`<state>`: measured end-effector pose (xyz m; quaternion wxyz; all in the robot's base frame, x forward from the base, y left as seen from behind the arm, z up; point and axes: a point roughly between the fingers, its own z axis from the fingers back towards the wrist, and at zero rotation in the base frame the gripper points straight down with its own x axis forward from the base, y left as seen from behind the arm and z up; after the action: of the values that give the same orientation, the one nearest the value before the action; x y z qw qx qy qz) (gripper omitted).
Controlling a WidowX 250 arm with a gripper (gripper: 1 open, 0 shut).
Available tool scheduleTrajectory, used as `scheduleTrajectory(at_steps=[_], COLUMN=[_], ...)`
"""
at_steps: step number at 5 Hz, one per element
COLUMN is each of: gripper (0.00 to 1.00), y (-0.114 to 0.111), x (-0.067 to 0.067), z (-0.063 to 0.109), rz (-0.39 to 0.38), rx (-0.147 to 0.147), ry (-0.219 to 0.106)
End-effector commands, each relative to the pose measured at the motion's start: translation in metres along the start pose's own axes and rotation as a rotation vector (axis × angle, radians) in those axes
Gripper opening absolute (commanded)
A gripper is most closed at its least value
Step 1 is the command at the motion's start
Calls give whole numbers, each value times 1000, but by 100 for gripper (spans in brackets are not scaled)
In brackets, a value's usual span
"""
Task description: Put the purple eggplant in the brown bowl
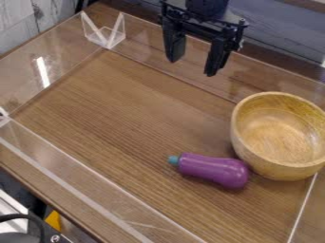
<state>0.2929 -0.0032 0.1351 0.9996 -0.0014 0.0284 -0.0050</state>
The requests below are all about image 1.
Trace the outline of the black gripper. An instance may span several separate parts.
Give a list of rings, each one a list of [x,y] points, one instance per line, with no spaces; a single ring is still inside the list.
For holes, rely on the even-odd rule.
[[[213,41],[205,66],[209,77],[226,65],[231,50],[242,48],[243,30],[249,26],[245,18],[230,11],[229,2],[230,0],[160,1],[166,58],[175,63],[183,57],[187,34]]]

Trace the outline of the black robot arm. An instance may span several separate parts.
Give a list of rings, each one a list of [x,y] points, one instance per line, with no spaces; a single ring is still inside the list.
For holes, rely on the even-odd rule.
[[[186,54],[187,36],[211,43],[205,74],[211,77],[243,44],[247,21],[229,10],[230,0],[162,0],[160,24],[164,55],[171,63]]]

